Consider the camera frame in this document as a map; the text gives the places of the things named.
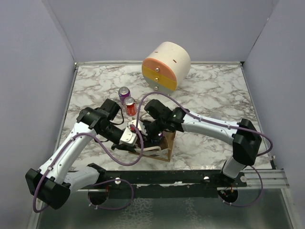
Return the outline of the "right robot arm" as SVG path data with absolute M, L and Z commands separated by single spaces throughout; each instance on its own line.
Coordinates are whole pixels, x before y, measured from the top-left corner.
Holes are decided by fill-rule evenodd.
M 162 131 L 188 132 L 206 135 L 231 145 L 233 155 L 219 174 L 219 181 L 225 187 L 236 181 L 241 170 L 255 163 L 262 138 L 248 119 L 243 118 L 237 123 L 220 121 L 180 107 L 171 110 L 156 99 L 152 99 L 144 110 L 154 119 L 151 123 L 144 123 L 149 138 L 156 137 Z

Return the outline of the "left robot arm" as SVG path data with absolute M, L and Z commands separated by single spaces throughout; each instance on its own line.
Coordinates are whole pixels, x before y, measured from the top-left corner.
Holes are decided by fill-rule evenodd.
M 69 173 L 70 167 L 90 141 L 94 140 L 109 153 L 97 138 L 98 135 L 114 144 L 125 146 L 128 150 L 134 149 L 137 141 L 144 146 L 142 134 L 135 125 L 130 124 L 121 130 L 112 123 L 120 109 L 115 101 L 106 99 L 100 107 L 81 110 L 63 144 L 39 169 L 30 169 L 26 173 L 26 182 L 33 195 L 34 212 L 40 212 L 36 207 L 37 199 L 53 209 L 59 209 L 71 193 L 89 185 L 101 188 L 105 184 L 105 176 L 96 166 L 87 166 L 83 171 Z

